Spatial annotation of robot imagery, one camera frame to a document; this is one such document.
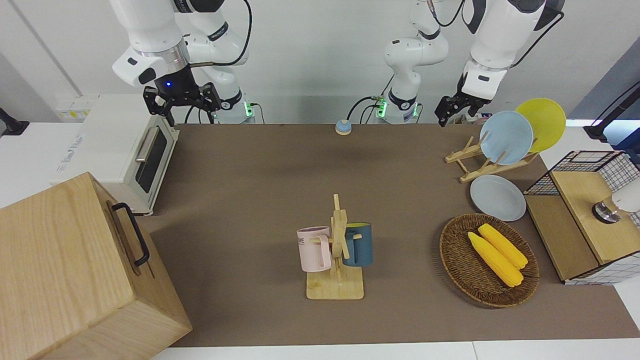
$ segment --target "woven basket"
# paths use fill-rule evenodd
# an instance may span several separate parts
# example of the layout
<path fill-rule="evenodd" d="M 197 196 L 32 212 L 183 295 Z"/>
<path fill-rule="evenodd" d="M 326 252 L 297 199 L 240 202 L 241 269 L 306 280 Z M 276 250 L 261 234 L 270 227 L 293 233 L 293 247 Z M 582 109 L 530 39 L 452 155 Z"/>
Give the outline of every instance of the woven basket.
<path fill-rule="evenodd" d="M 500 231 L 529 260 L 520 271 L 522 284 L 506 286 L 471 246 L 467 233 L 487 223 Z M 485 214 L 466 214 L 452 219 L 440 235 L 440 257 L 453 282 L 474 300 L 493 307 L 509 307 L 527 301 L 538 288 L 540 270 L 529 244 L 511 226 Z"/>

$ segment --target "wooden box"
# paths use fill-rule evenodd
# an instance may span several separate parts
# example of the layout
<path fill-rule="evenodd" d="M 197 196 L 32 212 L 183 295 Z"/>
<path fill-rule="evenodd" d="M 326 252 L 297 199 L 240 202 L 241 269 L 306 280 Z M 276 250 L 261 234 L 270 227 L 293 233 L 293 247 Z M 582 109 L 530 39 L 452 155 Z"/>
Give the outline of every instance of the wooden box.
<path fill-rule="evenodd" d="M 593 216 L 593 204 L 612 193 L 602 175 L 551 171 L 550 178 L 559 195 L 525 198 L 560 280 L 593 275 L 640 251 L 640 231 L 629 217 L 605 224 Z"/>
<path fill-rule="evenodd" d="M 150 359 L 191 330 L 151 238 L 114 205 L 85 173 L 0 209 L 0 359 Z"/>

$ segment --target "oven handle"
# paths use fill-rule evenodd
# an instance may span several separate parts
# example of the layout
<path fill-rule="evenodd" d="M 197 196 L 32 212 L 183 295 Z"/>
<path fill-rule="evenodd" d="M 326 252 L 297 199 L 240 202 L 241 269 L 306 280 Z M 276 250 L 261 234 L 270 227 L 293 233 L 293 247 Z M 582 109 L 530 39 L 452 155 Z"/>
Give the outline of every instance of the oven handle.
<path fill-rule="evenodd" d="M 138 154 L 136 155 L 136 162 L 137 163 L 146 163 L 147 160 L 149 159 L 149 154 L 151 154 L 151 149 L 154 146 L 154 143 L 156 142 L 156 138 L 158 137 L 158 134 L 160 133 L 160 127 L 159 126 L 154 126 L 154 127 L 150 127 L 147 130 L 147 134 L 145 135 L 145 139 L 142 141 L 142 146 L 140 147 L 140 150 L 138 151 Z"/>

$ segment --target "blue mug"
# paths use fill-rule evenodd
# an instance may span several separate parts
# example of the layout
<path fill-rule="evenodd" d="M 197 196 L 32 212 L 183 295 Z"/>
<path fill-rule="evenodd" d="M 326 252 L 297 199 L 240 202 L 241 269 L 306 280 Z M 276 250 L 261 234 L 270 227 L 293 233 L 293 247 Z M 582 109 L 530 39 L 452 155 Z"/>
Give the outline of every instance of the blue mug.
<path fill-rule="evenodd" d="M 368 222 L 352 222 L 347 224 L 344 234 L 349 249 L 349 259 L 342 255 L 342 263 L 347 266 L 367 266 L 373 262 L 373 242 L 371 224 Z"/>

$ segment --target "light blue plate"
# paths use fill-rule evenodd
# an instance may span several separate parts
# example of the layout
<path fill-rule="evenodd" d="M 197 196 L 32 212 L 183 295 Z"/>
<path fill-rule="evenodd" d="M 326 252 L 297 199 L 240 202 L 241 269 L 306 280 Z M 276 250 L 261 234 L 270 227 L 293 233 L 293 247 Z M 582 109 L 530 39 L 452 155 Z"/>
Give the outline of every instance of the light blue plate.
<path fill-rule="evenodd" d="M 515 221 L 527 210 L 520 189 L 511 181 L 496 175 L 483 175 L 471 183 L 471 200 L 487 215 L 502 221 Z"/>
<path fill-rule="evenodd" d="M 499 165 L 517 163 L 527 155 L 533 143 L 531 124 L 515 111 L 500 111 L 490 117 L 480 130 L 480 138 L 489 132 L 480 144 L 484 156 L 496 162 L 502 152 L 507 154 Z"/>

